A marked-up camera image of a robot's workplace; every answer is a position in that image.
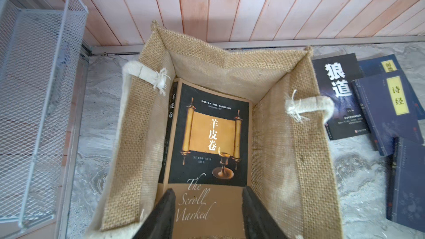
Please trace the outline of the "burlap canvas tote bag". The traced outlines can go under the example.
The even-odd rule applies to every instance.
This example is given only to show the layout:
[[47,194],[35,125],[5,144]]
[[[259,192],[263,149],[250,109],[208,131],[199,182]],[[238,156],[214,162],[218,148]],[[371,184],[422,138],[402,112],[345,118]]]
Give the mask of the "burlap canvas tote bag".
[[228,52],[152,24],[140,58],[125,64],[114,158],[88,239],[131,239],[157,197],[169,96],[181,78],[252,103],[251,183],[288,238],[340,239],[338,191],[312,50]]

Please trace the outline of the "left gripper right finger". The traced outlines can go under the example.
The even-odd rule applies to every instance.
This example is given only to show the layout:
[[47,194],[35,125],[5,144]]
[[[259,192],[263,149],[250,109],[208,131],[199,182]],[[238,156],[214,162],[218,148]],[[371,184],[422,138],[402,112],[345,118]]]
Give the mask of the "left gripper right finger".
[[242,215],[247,239],[288,239],[250,187],[242,191]]

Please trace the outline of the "black wolf title book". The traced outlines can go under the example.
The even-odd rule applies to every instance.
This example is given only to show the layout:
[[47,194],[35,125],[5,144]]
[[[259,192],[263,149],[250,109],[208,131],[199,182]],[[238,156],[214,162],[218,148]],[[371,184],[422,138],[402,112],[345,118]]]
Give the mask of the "black wolf title book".
[[363,77],[354,53],[312,61],[321,95],[332,99],[334,108],[325,124],[331,141],[370,133],[352,81]]

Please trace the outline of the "navy book yellow label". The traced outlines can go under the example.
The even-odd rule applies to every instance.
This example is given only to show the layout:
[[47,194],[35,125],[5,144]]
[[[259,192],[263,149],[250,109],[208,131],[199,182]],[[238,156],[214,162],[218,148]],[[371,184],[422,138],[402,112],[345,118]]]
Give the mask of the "navy book yellow label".
[[352,81],[375,148],[381,156],[394,152],[394,138],[424,142],[407,77],[392,71]]

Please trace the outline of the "navy book yijing label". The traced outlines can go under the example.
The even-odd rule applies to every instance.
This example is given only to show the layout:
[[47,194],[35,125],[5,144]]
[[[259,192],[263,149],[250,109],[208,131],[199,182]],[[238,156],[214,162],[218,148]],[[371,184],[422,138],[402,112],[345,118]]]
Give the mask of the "navy book yijing label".
[[395,138],[386,218],[425,231],[425,146]]

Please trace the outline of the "brown gold cover book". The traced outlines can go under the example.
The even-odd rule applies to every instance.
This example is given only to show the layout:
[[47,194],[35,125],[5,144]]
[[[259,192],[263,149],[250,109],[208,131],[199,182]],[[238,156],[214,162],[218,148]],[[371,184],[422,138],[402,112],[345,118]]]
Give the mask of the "brown gold cover book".
[[174,80],[157,189],[176,196],[173,238],[245,237],[251,121],[251,101]]

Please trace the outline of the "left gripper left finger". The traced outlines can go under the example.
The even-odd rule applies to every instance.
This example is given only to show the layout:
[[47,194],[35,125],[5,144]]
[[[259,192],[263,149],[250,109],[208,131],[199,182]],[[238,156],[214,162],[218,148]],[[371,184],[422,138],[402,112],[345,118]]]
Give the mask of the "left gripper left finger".
[[133,239],[171,239],[175,212],[175,192],[167,189]]

